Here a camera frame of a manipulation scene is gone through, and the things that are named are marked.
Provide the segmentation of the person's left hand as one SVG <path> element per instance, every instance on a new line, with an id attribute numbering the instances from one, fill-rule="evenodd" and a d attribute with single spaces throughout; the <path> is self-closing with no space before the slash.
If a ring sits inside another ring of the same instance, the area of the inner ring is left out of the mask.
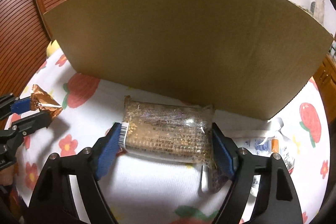
<path id="1" fill-rule="evenodd" d="M 13 165 L 0 171 L 0 185 L 3 185 L 3 186 L 12 185 L 13 180 L 14 180 L 14 166 Z"/>

